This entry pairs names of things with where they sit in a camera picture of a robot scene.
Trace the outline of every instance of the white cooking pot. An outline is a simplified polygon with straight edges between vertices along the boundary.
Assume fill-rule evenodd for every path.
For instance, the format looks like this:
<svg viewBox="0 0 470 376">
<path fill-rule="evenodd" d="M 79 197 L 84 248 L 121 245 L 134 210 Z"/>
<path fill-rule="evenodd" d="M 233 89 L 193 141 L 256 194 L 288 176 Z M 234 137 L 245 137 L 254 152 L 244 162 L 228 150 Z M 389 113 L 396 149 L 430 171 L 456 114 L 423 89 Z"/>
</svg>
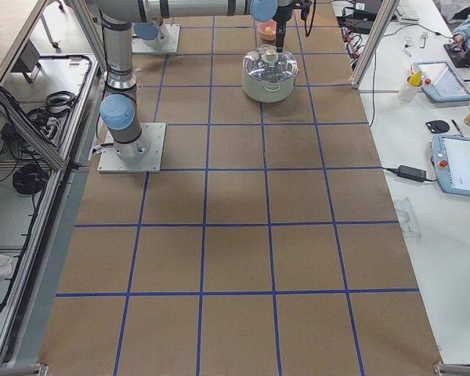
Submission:
<svg viewBox="0 0 470 376">
<path fill-rule="evenodd" d="M 244 56 L 242 89 L 259 102 L 278 102 L 292 93 L 297 75 L 298 64 L 290 52 L 262 45 Z"/>
</svg>

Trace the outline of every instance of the orange bowl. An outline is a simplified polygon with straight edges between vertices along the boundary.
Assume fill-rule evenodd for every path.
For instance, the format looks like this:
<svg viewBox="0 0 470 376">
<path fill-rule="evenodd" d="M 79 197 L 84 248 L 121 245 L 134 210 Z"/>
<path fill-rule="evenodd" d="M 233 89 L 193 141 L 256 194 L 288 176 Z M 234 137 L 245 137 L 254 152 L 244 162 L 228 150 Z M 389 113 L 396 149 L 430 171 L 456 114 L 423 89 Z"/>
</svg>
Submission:
<svg viewBox="0 0 470 376">
<path fill-rule="evenodd" d="M 258 32 L 263 41 L 272 42 L 277 37 L 275 31 L 277 29 L 277 22 L 274 20 L 268 20 L 266 22 L 258 23 Z"/>
</svg>

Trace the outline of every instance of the blue tape grid line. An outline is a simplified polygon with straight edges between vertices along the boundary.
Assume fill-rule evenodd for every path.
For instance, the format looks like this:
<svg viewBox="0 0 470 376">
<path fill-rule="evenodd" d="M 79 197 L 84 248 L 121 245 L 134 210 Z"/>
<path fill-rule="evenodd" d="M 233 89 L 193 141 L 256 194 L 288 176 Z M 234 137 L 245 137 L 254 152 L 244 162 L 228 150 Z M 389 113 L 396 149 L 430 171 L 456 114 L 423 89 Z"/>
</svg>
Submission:
<svg viewBox="0 0 470 376">
<path fill-rule="evenodd" d="M 281 355 L 280 355 L 280 338 L 279 338 L 279 325 L 278 325 L 278 307 L 277 307 L 277 296 L 279 295 L 327 295 L 327 294 L 344 294 L 346 296 L 346 300 L 348 303 L 349 308 L 349 315 L 352 325 L 352 332 L 355 341 L 356 353 L 360 367 L 361 376 L 365 376 L 363 370 L 363 361 L 360 351 L 360 344 L 358 340 L 358 336 L 356 333 L 356 326 L 354 320 L 354 313 L 352 304 L 350 301 L 351 294 L 372 294 L 372 293 L 414 293 L 419 292 L 417 288 L 380 288 L 380 289 L 349 289 L 348 281 L 346 277 L 345 265 L 343 262 L 342 257 L 342 249 L 341 249 L 341 242 L 339 239 L 338 233 L 338 226 L 341 225 L 383 225 L 383 224 L 398 224 L 397 221 L 337 221 L 334 216 L 334 209 L 332 204 L 332 197 L 331 197 L 331 190 L 328 184 L 327 179 L 327 172 L 330 170 L 343 170 L 343 169 L 380 169 L 380 166 L 367 166 L 367 167 L 340 167 L 340 168 L 329 168 L 329 167 L 322 167 L 322 168 L 268 168 L 266 165 L 266 157 L 264 155 L 266 151 L 266 138 L 265 138 L 265 127 L 267 126 L 274 126 L 274 125 L 312 125 L 316 129 L 316 137 L 319 143 L 320 148 L 320 158 L 322 161 L 322 165 L 325 166 L 324 160 L 324 153 L 320 141 L 320 127 L 323 125 L 366 125 L 368 124 L 365 121 L 352 121 L 352 122 L 331 122 L 331 123 L 317 123 L 316 122 L 316 109 L 313 105 L 313 97 L 311 93 L 311 88 L 313 87 L 329 87 L 329 86 L 347 86 L 347 84 L 333 84 L 333 85 L 310 85 L 308 74 L 306 70 L 306 62 L 304 61 L 305 66 L 303 70 L 306 76 L 307 85 L 300 85 L 303 88 L 307 88 L 309 91 L 309 100 L 312 106 L 313 112 L 313 123 L 265 123 L 263 118 L 263 105 L 260 104 L 260 117 L 261 121 L 259 124 L 254 124 L 256 126 L 260 126 L 262 130 L 262 142 L 263 142 L 263 155 L 264 155 L 264 168 L 260 169 L 222 169 L 222 168 L 209 168 L 209 139 L 210 139 L 210 128 L 213 125 L 216 126 L 225 126 L 231 124 L 212 124 L 211 123 L 211 112 L 212 112 L 212 89 L 215 87 L 231 87 L 229 85 L 213 85 L 212 82 L 212 74 L 213 74 L 213 65 L 214 65 L 214 56 L 215 55 L 234 55 L 240 56 L 240 54 L 214 54 L 214 47 L 215 47 L 215 25 L 213 24 L 212 27 L 206 27 L 207 29 L 212 29 L 212 39 L 211 39 L 211 53 L 205 54 L 206 56 L 211 57 L 211 77 L 210 77 L 210 85 L 209 86 L 192 86 L 192 87 L 209 87 L 209 104 L 208 104 L 208 123 L 207 124 L 197 124 L 197 125 L 207 125 L 208 127 L 208 138 L 207 138 L 207 146 L 206 146 L 206 166 L 205 168 L 185 168 L 185 169 L 169 169 L 165 171 L 199 171 L 205 173 L 205 181 L 204 181 L 204 207 L 203 207 L 203 221 L 200 224 L 146 224 L 143 223 L 143 212 L 144 212 L 144 205 L 146 202 L 146 192 L 148 183 L 150 181 L 150 173 L 146 174 L 146 179 L 143 187 L 143 195 L 141 200 L 141 206 L 139 210 L 139 220 L 137 223 L 122 223 L 122 224 L 78 224 L 76 225 L 77 228 L 103 228 L 103 227 L 132 227 L 136 228 L 136 240 L 134 244 L 133 254 L 132 254 L 132 262 L 129 271 L 129 278 L 128 278 L 128 286 L 127 291 L 123 292 L 85 292 L 85 293 L 58 293 L 56 294 L 57 298 L 84 298 L 84 297 L 125 297 L 125 306 L 124 311 L 122 313 L 122 320 L 121 320 L 121 329 L 118 339 L 117 345 L 117 352 L 115 354 L 115 364 L 114 364 L 114 376 L 118 375 L 118 368 L 120 365 L 121 359 L 121 347 L 122 342 L 125 336 L 125 325 L 128 315 L 128 304 L 131 297 L 138 297 L 138 296 L 198 296 L 199 297 L 199 313 L 198 313 L 198 329 L 197 329 L 197 369 L 196 375 L 200 376 L 201 373 L 201 335 L 202 335 L 202 314 L 203 314 L 203 297 L 204 296 L 251 296 L 251 295 L 270 295 L 273 298 L 273 320 L 274 320 L 274 327 L 275 327 L 275 343 L 276 343 L 276 352 L 277 352 L 277 369 L 279 376 L 282 376 L 282 362 L 281 362 Z M 301 37 L 299 35 L 299 30 L 301 27 L 290 27 L 289 31 L 295 31 L 298 33 L 298 42 L 300 45 L 301 52 L 298 52 L 297 55 L 345 55 L 343 52 L 318 52 L 318 53 L 305 53 L 302 50 L 302 42 Z M 255 44 L 257 45 L 257 35 L 255 30 Z M 204 54 L 183 54 L 183 55 L 204 55 Z M 156 86 L 148 86 L 144 85 L 141 86 L 143 88 L 153 88 L 158 87 L 158 96 L 157 96 L 157 105 L 155 107 L 154 112 L 154 120 L 157 118 L 157 112 L 160 104 L 161 98 L 161 90 L 163 87 L 165 71 L 167 69 L 167 61 L 168 57 L 166 56 L 164 59 L 163 71 L 161 75 L 161 83 Z M 175 126 L 175 125 L 194 125 L 194 124 L 170 124 L 168 126 Z M 289 222 L 289 223 L 279 223 L 279 222 L 271 222 L 271 213 L 270 213 L 270 205 L 269 205 L 269 184 L 268 184 L 268 171 L 323 171 L 324 178 L 327 187 L 327 196 L 329 200 L 329 205 L 331 209 L 332 221 L 330 222 Z M 265 188 L 266 188 L 266 209 L 267 209 L 267 223 L 256 223 L 256 224 L 244 224 L 244 223 L 233 223 L 233 224 L 209 224 L 207 223 L 207 203 L 208 203 L 208 173 L 211 171 L 261 171 L 264 172 L 265 175 Z M 345 288 L 338 289 L 338 290 L 305 290 L 305 291 L 278 291 L 276 287 L 276 278 L 275 278 L 275 269 L 274 269 L 274 262 L 273 262 L 273 243 L 272 243 L 272 227 L 273 226 L 314 226 L 314 225 L 332 225 L 334 227 L 334 234 L 336 236 L 336 243 L 338 247 L 338 256 L 340 258 L 340 265 L 342 268 L 342 277 L 344 281 Z M 201 249 L 201 278 L 200 278 L 200 286 L 199 291 L 132 291 L 132 278 L 134 276 L 134 268 L 136 264 L 136 256 L 137 250 L 139 246 L 139 235 L 140 230 L 142 227 L 180 227 L 180 226 L 194 226 L 194 227 L 202 227 L 202 249 Z M 270 259 L 270 268 L 271 268 L 271 278 L 272 278 L 272 290 L 271 291 L 204 291 L 204 258 L 205 258 L 205 234 L 206 230 L 209 227 L 234 227 L 234 226 L 264 226 L 268 228 L 269 234 L 269 259 Z"/>
<path fill-rule="evenodd" d="M 141 198 L 141 207 L 139 209 L 139 223 L 141 223 L 141 221 L 143 220 L 144 204 L 146 202 L 146 191 L 147 191 L 149 179 L 150 179 L 150 173 L 147 172 L 146 173 L 146 178 L 145 178 L 145 181 L 144 181 L 143 196 Z M 118 375 L 118 366 L 120 364 L 122 342 L 124 340 L 125 325 L 126 325 L 126 322 L 127 322 L 128 302 L 129 302 L 129 299 L 131 297 L 130 293 L 131 293 L 131 290 L 132 290 L 132 278 L 134 277 L 134 267 L 136 265 L 136 255 L 137 255 L 137 250 L 138 250 L 138 246 L 139 246 L 140 231 L 141 231 L 141 228 L 138 226 L 137 231 L 136 231 L 136 240 L 134 242 L 134 250 L 132 252 L 131 269 L 129 271 L 128 284 L 127 284 L 127 293 L 125 295 L 124 312 L 122 314 L 120 334 L 118 335 L 117 354 L 115 355 L 115 365 L 114 365 L 114 371 L 113 371 L 114 376 Z"/>
<path fill-rule="evenodd" d="M 420 292 L 409 288 L 354 288 L 351 290 L 275 290 L 275 291 L 131 291 L 131 292 L 60 292 L 57 298 L 97 298 L 132 296 L 251 296 L 251 295 L 334 295 L 334 294 L 402 294 Z"/>
<path fill-rule="evenodd" d="M 324 221 L 324 222 L 271 222 L 269 223 L 91 223 L 75 225 L 77 229 L 113 227 L 266 227 L 270 226 L 326 226 L 326 225 L 398 225 L 393 221 Z"/>
<path fill-rule="evenodd" d="M 295 85 L 296 88 L 330 88 L 345 86 L 350 87 L 351 84 L 317 84 L 317 85 Z M 138 85 L 140 89 L 152 89 L 152 88 L 241 88 L 242 85 Z"/>
<path fill-rule="evenodd" d="M 301 35 L 298 33 L 298 43 L 299 46 L 302 49 L 302 42 L 301 42 Z M 305 78 L 306 82 L 309 84 L 309 78 L 308 78 L 308 71 L 306 69 L 306 61 L 303 60 L 303 70 L 305 72 Z M 310 86 L 308 87 L 308 93 L 309 93 L 309 101 L 310 105 L 312 106 L 312 114 L 313 114 L 313 120 L 316 121 L 316 108 L 313 102 L 313 94 Z M 322 146 L 322 141 L 320 139 L 320 130 L 318 127 L 315 127 L 316 130 L 316 137 L 317 137 L 317 142 L 319 143 L 319 151 L 320 151 L 320 158 L 322 160 L 322 165 L 325 166 L 325 156 L 324 156 L 324 149 Z M 334 236 L 336 237 L 336 246 L 338 248 L 338 257 L 339 257 L 339 262 L 342 270 L 342 277 L 343 277 L 343 284 L 345 285 L 345 296 L 346 296 L 346 303 L 348 306 L 348 311 L 349 311 L 349 316 L 350 316 L 350 324 L 352 326 L 352 334 L 353 334 L 353 341 L 355 344 L 355 350 L 357 354 L 357 361 L 359 364 L 359 369 L 360 369 L 360 375 L 365 376 L 365 371 L 363 368 L 363 360 L 362 360 L 362 352 L 360 351 L 360 344 L 359 344 L 359 336 L 357 334 L 357 329 L 356 329 L 356 324 L 355 324 L 355 316 L 353 312 L 353 307 L 352 307 L 352 300 L 350 298 L 350 293 L 349 293 L 349 287 L 348 287 L 348 278 L 346 276 L 346 270 L 345 270 L 345 262 L 343 259 L 343 254 L 342 254 L 342 246 L 341 246 L 341 241 L 339 239 L 339 232 L 338 232 L 338 225 L 335 223 L 336 222 L 336 216 L 334 213 L 334 206 L 332 202 L 332 194 L 331 194 L 331 188 L 329 186 L 329 178 L 327 176 L 327 169 L 324 169 L 324 179 L 325 179 L 325 184 L 326 184 L 326 189 L 327 189 L 327 199 L 329 200 L 329 208 L 331 210 L 331 217 L 333 221 L 333 228 L 334 228 Z"/>
<path fill-rule="evenodd" d="M 255 43 L 258 43 L 258 36 L 255 32 Z M 270 262 L 270 275 L 272 278 L 272 303 L 273 303 L 273 326 L 275 332 L 275 353 L 277 357 L 277 372 L 282 376 L 282 358 L 280 353 L 280 332 L 279 332 L 279 315 L 278 315 L 278 301 L 277 301 L 277 285 L 275 282 L 275 262 L 273 258 L 273 235 L 272 235 L 272 215 L 269 203 L 269 183 L 268 183 L 268 167 L 266 162 L 266 137 L 265 137 L 265 124 L 263 114 L 263 104 L 259 104 L 259 116 L 261 118 L 261 138 L 263 148 L 263 170 L 265 174 L 265 195 L 266 195 L 266 226 L 268 227 L 268 244 L 269 244 L 269 262 Z"/>
<path fill-rule="evenodd" d="M 175 126 L 181 126 L 181 127 L 188 127 L 188 126 L 193 126 L 197 127 L 199 125 L 207 125 L 207 123 L 168 123 L 168 127 L 175 127 Z M 234 126 L 234 125 L 254 125 L 254 126 L 260 126 L 260 123 L 211 123 L 211 125 L 216 126 L 216 127 L 229 127 L 229 126 Z M 342 122 L 337 122 L 337 121 L 322 121 L 322 122 L 317 122 L 317 123 L 307 123 L 307 122 L 302 122 L 302 123 L 290 123 L 290 122 L 284 122 L 284 123 L 263 123 L 266 127 L 268 126 L 303 126 L 303 125 L 309 125 L 309 126 L 327 126 L 327 125 L 369 125 L 368 121 L 342 121 Z"/>
<path fill-rule="evenodd" d="M 209 89 L 209 105 L 208 105 L 208 125 L 207 125 L 207 146 L 205 148 L 205 175 L 204 175 L 204 207 L 202 213 L 202 250 L 201 250 L 201 281 L 200 281 L 200 297 L 198 299 L 198 329 L 197 329 L 197 366 L 195 375 L 201 374 L 202 361 L 202 319 L 204 313 L 204 268 L 205 268 L 205 236 L 207 228 L 207 200 L 208 200 L 208 181 L 209 181 L 209 147 L 211 138 L 211 112 L 212 112 L 212 75 L 214 74 L 214 26 L 215 18 L 212 18 L 212 34 L 211 34 L 211 77 L 209 78 L 211 87 Z"/>
</svg>

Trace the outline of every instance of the pen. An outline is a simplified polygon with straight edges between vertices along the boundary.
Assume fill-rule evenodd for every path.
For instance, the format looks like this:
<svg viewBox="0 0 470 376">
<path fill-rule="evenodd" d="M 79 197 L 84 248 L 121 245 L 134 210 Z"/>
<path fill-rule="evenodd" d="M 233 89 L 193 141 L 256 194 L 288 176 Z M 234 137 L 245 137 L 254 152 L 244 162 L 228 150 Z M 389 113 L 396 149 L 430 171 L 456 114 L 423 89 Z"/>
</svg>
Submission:
<svg viewBox="0 0 470 376">
<path fill-rule="evenodd" d="M 461 131 L 460 127 L 457 126 L 456 121 L 454 119 L 451 119 L 454 127 L 456 128 L 457 132 L 460 134 L 461 137 L 463 137 L 463 132 Z"/>
</svg>

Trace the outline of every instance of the person's hand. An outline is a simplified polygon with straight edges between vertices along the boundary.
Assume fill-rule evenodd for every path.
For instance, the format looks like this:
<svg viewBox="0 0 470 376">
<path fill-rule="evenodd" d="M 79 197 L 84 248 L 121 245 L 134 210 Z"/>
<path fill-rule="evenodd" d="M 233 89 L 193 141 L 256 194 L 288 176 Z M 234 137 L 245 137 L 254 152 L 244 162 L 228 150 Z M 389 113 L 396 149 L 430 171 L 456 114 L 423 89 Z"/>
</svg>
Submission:
<svg viewBox="0 0 470 376">
<path fill-rule="evenodd" d="M 465 41 L 465 38 L 463 38 L 463 35 L 461 34 L 456 34 L 454 35 L 454 41 L 457 45 L 461 47 L 463 45 L 463 42 Z"/>
</svg>

